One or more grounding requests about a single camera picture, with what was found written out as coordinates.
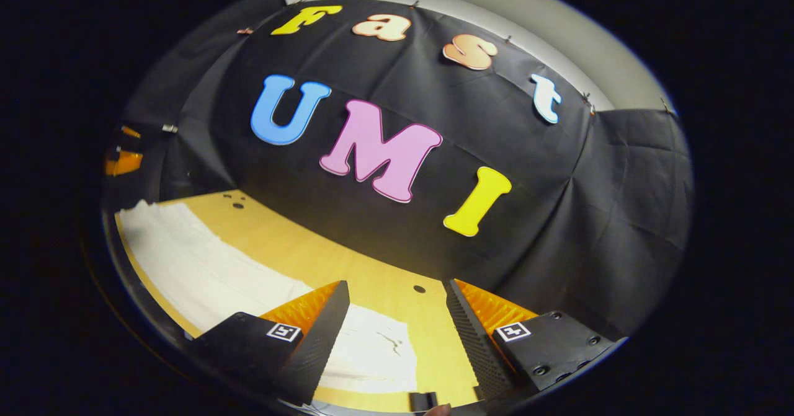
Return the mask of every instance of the foam letter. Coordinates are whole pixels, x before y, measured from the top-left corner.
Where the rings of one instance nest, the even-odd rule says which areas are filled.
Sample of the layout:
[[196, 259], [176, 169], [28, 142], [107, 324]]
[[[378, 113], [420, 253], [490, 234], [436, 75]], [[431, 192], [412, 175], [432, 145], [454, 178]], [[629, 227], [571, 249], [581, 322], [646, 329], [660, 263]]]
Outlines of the foam letter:
[[535, 86], [534, 103], [535, 108], [548, 123], [556, 123], [558, 117], [551, 110], [552, 102], [562, 103], [562, 97], [554, 91], [554, 82], [546, 77], [533, 74], [531, 79], [537, 83]]
[[333, 15], [341, 12], [342, 6], [306, 7], [289, 22], [270, 32], [271, 35], [291, 35], [300, 30], [301, 25], [312, 25], [324, 17], [326, 13]]
[[352, 32], [383, 41], [400, 41], [405, 39], [405, 31], [411, 26], [411, 21], [397, 15], [371, 15], [367, 19], [353, 26]]
[[485, 213], [491, 209], [499, 196], [510, 193], [513, 188], [502, 173], [488, 167], [480, 167], [477, 170], [477, 179], [479, 179], [477, 186], [463, 202], [463, 206], [454, 215], [444, 218], [444, 226], [447, 229], [463, 236], [477, 235], [480, 230], [477, 224]]
[[431, 149], [442, 144], [442, 136], [425, 125], [414, 123], [383, 142], [380, 108], [362, 100], [350, 100], [349, 116], [334, 149], [320, 158], [320, 166], [335, 175], [350, 172], [347, 159], [355, 148], [355, 180], [365, 181], [388, 164], [383, 176], [372, 181], [372, 188], [397, 202], [409, 202], [411, 184]]
[[264, 79], [264, 89], [251, 114], [251, 128], [261, 140], [274, 145], [289, 145], [300, 139], [306, 131], [306, 126], [309, 125], [317, 104], [331, 94], [331, 89], [324, 84], [303, 83], [300, 86], [303, 97], [292, 115], [292, 121], [287, 126], [278, 126], [273, 123], [275, 106], [279, 104], [284, 92], [294, 85], [295, 80], [284, 75], [270, 75]]
[[452, 43], [444, 46], [446, 58], [463, 64], [474, 71], [484, 71], [491, 66], [491, 56], [496, 55], [496, 46], [474, 35], [457, 35]]

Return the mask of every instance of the textured rubber surface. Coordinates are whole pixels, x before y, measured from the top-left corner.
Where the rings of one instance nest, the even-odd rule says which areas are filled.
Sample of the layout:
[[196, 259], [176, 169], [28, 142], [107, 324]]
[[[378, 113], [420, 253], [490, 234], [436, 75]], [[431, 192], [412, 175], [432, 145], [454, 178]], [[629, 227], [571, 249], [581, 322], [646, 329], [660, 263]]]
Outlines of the textured rubber surface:
[[295, 298], [283, 305], [267, 311], [260, 318], [271, 322], [284, 323], [287, 325], [298, 326], [304, 334], [308, 334], [314, 322], [323, 311], [328, 298], [337, 288], [339, 281], [327, 286], [315, 289], [308, 294]]
[[349, 306], [348, 284], [340, 281], [317, 321], [275, 379], [285, 394], [284, 400], [296, 405], [311, 404]]
[[446, 281], [447, 307], [485, 398], [503, 396], [514, 388], [513, 372], [464, 298], [455, 280]]
[[457, 280], [457, 278], [455, 283], [460, 287], [460, 292], [463, 293], [468, 305], [472, 309], [476, 309], [477, 320], [479, 320], [485, 332], [491, 335], [491, 340], [493, 340], [493, 333], [496, 328], [538, 317], [535, 312], [524, 309], [516, 303], [511, 303], [492, 292], [484, 291], [465, 281]]

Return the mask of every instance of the orange soft pad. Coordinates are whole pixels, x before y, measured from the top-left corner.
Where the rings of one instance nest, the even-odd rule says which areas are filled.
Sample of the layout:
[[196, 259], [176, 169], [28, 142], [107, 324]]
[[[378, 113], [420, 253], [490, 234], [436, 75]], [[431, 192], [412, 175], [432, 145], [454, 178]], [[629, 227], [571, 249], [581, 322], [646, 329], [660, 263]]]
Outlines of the orange soft pad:
[[326, 305], [328, 298], [339, 285], [340, 281], [315, 289], [306, 295], [301, 295], [290, 302], [271, 309], [260, 318], [271, 322], [284, 323], [284, 325], [298, 326], [304, 334], [314, 325], [318, 315]]
[[483, 291], [477, 286], [464, 283], [464, 281], [455, 280], [455, 283], [460, 287], [460, 291], [463, 292], [463, 296], [476, 314], [477, 319], [480, 320], [480, 325], [491, 337], [493, 337], [496, 328], [538, 317], [535, 312], [510, 303], [499, 295]]

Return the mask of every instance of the wooden surface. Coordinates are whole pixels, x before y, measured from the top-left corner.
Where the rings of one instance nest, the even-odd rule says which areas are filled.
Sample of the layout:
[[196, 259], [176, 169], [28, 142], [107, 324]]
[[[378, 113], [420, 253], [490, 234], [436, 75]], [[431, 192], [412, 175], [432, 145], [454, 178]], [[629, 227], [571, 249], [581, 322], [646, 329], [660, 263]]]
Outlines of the wooden surface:
[[[453, 407], [476, 402], [476, 378], [449, 317], [446, 292], [439, 280], [347, 249], [298, 226], [239, 190], [163, 202], [162, 205], [174, 202], [186, 204], [222, 241], [276, 272], [303, 281], [312, 288], [347, 280], [350, 303], [408, 324], [408, 337], [417, 357], [417, 391], [434, 391], [440, 404], [450, 402]], [[233, 203], [242, 204], [244, 208], [235, 208]], [[125, 250], [155, 300], [188, 334], [198, 337], [200, 334], [194, 334], [197, 329], [154, 290], [127, 243]], [[426, 292], [417, 292], [414, 286]], [[320, 387], [314, 398], [362, 410], [409, 411], [408, 393], [364, 394]]]

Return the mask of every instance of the white paper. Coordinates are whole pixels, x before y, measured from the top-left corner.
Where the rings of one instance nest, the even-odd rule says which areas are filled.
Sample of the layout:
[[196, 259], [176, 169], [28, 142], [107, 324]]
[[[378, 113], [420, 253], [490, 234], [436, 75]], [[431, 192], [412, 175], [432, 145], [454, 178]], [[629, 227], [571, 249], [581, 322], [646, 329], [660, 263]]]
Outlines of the white paper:
[[[119, 218], [141, 269], [202, 332], [235, 312], [261, 315], [312, 291], [221, 241], [185, 204], [140, 201]], [[408, 325], [351, 304], [320, 386], [362, 393], [415, 391], [416, 355]]]

